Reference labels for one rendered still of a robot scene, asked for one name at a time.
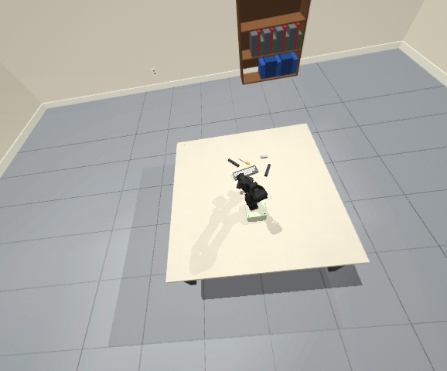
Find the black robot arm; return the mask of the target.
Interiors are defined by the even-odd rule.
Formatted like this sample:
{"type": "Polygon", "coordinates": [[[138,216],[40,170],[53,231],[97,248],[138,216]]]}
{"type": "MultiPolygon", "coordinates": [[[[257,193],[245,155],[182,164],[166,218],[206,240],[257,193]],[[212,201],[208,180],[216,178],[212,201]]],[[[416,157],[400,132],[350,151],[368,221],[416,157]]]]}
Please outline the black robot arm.
{"type": "Polygon", "coordinates": [[[245,191],[245,201],[249,206],[250,210],[258,209],[258,204],[260,201],[268,198],[268,193],[263,186],[258,185],[254,182],[254,178],[250,176],[244,176],[244,173],[237,175],[239,181],[239,186],[245,191]],[[253,189],[260,189],[260,191],[255,192],[253,189]],[[252,191],[253,190],[253,191],[252,191]]]}

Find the white keyboard with letter keys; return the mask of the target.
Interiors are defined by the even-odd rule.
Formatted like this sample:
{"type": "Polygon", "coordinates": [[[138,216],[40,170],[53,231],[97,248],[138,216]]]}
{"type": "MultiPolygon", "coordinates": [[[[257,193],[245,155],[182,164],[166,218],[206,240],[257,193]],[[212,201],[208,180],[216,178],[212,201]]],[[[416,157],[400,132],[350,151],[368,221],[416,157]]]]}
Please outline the white keyboard with letter keys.
{"type": "Polygon", "coordinates": [[[258,173],[258,169],[257,169],[256,165],[252,165],[252,166],[250,166],[250,167],[243,168],[243,169],[241,169],[241,170],[239,170],[239,171],[232,172],[235,181],[238,180],[238,179],[237,179],[237,175],[239,175],[239,174],[241,174],[241,173],[244,173],[244,176],[247,177],[247,176],[249,176],[249,175],[253,175],[253,174],[258,173]]]}

